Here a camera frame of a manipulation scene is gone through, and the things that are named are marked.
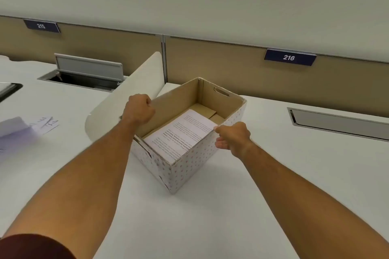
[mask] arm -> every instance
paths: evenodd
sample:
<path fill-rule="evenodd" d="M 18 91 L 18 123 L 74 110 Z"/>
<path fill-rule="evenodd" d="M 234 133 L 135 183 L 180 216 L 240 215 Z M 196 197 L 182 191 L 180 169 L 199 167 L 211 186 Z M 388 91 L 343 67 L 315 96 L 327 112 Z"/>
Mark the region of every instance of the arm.
<path fill-rule="evenodd" d="M 20 212 L 4 237 L 35 233 L 92 258 L 115 215 L 135 130 L 155 110 L 145 94 L 131 96 L 122 120 L 55 173 Z"/>
<path fill-rule="evenodd" d="M 300 258 L 389 258 L 382 236 L 253 143 L 244 123 L 215 131 L 216 147 L 241 159 Z"/>

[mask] box handle hole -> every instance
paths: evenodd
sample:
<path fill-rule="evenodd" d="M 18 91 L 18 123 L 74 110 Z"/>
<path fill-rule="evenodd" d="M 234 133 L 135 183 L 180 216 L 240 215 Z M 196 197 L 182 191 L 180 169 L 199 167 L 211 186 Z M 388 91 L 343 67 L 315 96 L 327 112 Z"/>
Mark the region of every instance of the box handle hole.
<path fill-rule="evenodd" d="M 229 95 L 227 92 L 225 92 L 225 91 L 223 91 L 223 90 L 220 90 L 219 88 L 214 87 L 214 90 L 215 90 L 217 93 L 220 93 L 220 94 L 224 95 L 225 97 L 230 97 L 230 95 Z"/>

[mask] beige partition panel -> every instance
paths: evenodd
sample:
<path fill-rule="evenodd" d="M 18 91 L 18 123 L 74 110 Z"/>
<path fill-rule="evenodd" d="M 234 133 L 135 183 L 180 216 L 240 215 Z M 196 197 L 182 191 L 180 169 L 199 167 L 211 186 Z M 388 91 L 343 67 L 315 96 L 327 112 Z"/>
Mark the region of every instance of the beige partition panel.
<path fill-rule="evenodd" d="M 155 51 L 156 35 L 58 23 L 61 33 L 30 30 L 20 18 L 0 16 L 0 55 L 11 60 L 55 63 L 54 53 L 123 64 L 124 75 L 135 71 Z"/>
<path fill-rule="evenodd" d="M 308 67 L 265 61 L 265 52 L 166 38 L 167 79 L 182 84 L 203 77 L 238 94 L 389 116 L 389 64 L 318 56 Z"/>

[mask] hand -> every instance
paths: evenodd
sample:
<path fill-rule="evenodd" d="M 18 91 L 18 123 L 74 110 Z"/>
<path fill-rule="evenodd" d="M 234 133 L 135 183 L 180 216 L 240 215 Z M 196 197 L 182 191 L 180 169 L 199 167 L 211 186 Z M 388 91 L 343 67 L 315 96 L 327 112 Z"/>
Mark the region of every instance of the hand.
<path fill-rule="evenodd" d="M 130 96 L 123 111 L 122 121 L 137 127 L 146 124 L 155 114 L 155 109 L 150 104 L 151 99 L 147 94 Z"/>
<path fill-rule="evenodd" d="M 216 139 L 215 146 L 219 149 L 231 150 L 231 153 L 239 159 L 242 159 L 247 148 L 254 144 L 250 140 L 251 133 L 243 122 L 232 126 L 221 125 L 214 130 L 220 135 Z"/>

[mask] cardboard box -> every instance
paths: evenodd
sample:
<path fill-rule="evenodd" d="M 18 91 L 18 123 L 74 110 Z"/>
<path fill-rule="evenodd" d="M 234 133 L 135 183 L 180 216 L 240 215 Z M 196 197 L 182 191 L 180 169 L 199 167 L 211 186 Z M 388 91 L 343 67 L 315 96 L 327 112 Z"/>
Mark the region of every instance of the cardboard box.
<path fill-rule="evenodd" d="M 155 98 L 152 105 L 156 109 L 155 116 L 138 129 L 131 151 L 171 193 L 175 193 L 217 151 L 214 145 L 217 133 L 210 132 L 173 164 L 169 164 L 143 139 L 188 109 L 212 120 L 215 126 L 232 125 L 242 118 L 246 100 L 203 78 L 195 78 Z"/>
<path fill-rule="evenodd" d="M 146 93 L 156 114 L 138 129 L 131 145 L 133 153 L 170 193 L 177 190 L 216 151 L 217 133 L 210 132 L 172 165 L 150 148 L 143 138 L 192 108 L 218 124 L 232 125 L 242 118 L 246 100 L 202 78 L 195 78 L 159 97 L 164 86 L 162 58 L 153 54 L 87 117 L 85 131 L 95 141 L 114 127 L 130 95 Z"/>

